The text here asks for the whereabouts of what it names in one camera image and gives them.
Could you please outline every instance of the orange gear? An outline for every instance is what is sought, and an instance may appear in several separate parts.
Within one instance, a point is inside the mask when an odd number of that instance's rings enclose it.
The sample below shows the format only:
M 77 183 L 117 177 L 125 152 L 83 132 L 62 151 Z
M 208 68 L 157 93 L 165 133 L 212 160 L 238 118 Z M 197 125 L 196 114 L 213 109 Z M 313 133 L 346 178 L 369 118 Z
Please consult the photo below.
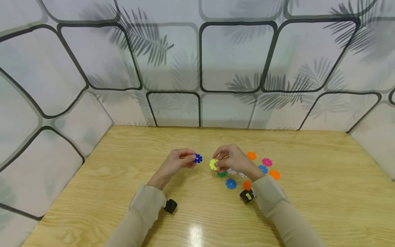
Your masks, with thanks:
M 256 154 L 254 152 L 248 152 L 247 153 L 247 157 L 249 157 L 251 160 L 255 160 L 256 159 Z
M 271 175 L 275 180 L 280 179 L 280 173 L 276 170 L 270 170 L 269 175 Z
M 251 190 L 251 181 L 245 181 L 243 186 L 245 190 Z

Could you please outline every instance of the wall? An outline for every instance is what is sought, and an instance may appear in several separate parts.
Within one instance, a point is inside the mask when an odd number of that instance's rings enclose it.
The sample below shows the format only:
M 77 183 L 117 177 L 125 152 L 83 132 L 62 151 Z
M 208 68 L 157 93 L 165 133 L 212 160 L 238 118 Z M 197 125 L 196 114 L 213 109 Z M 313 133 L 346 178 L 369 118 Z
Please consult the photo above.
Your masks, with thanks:
M 112 124 L 350 133 L 395 179 L 390 0 L 6 0 L 0 241 Z

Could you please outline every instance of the beige sleeve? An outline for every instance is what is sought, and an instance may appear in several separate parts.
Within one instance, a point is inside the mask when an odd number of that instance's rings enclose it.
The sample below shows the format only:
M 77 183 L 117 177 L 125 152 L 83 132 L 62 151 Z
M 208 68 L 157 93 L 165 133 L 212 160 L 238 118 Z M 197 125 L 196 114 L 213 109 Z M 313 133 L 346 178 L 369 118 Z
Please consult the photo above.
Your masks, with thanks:
M 325 247 L 272 176 L 253 182 L 252 191 L 259 209 L 276 226 L 286 247 Z
M 140 185 L 122 221 L 105 247 L 141 246 L 148 230 L 158 219 L 159 210 L 166 206 L 166 197 L 157 188 Z

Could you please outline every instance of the wooden table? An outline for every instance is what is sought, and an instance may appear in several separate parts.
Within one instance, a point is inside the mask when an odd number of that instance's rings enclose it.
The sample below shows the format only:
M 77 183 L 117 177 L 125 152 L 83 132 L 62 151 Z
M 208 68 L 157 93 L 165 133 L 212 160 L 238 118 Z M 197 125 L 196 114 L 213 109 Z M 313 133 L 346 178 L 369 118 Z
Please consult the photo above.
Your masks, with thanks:
M 234 130 L 115 126 L 26 240 L 27 246 L 102 246 L 141 183 L 171 149 L 203 156 L 164 193 L 178 203 L 161 210 L 143 246 L 283 246 L 252 202 L 239 198 L 209 166 L 220 145 L 236 143 L 273 160 L 287 196 L 327 246 L 394 246 L 395 184 L 347 134 L 329 131 Z

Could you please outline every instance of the blue gear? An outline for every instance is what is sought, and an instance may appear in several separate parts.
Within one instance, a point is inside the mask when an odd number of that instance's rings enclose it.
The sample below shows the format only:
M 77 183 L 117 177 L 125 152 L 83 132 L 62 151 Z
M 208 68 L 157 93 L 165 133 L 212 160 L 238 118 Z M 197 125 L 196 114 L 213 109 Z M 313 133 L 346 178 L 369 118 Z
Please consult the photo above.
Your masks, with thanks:
M 203 161 L 203 157 L 200 154 L 196 154 L 196 159 L 194 160 L 195 163 L 200 163 Z
M 230 189 L 230 190 L 235 189 L 235 188 L 236 188 L 236 185 L 237 185 L 236 181 L 233 180 L 233 179 L 231 179 L 231 178 L 229 178 L 228 180 L 226 180 L 225 184 L 226 184 L 226 187 L 228 187 L 228 189 Z
M 258 166 L 258 168 L 261 169 L 261 171 L 263 171 L 264 174 L 268 174 L 269 172 L 269 169 L 264 165 L 260 165 Z

